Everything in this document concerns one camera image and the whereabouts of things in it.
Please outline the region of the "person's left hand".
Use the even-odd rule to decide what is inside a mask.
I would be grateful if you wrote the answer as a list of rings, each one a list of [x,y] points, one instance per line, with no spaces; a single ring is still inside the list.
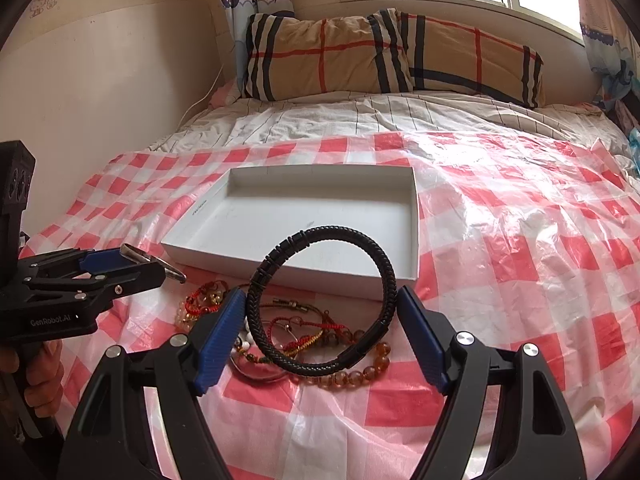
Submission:
[[[61,362],[62,341],[47,341],[39,353],[29,362],[26,370],[28,387],[25,403],[35,410],[38,418],[54,416],[60,408],[64,366]],[[1,373],[17,372],[20,360],[14,349],[1,346]],[[1,414],[14,415],[14,406],[1,385]]]

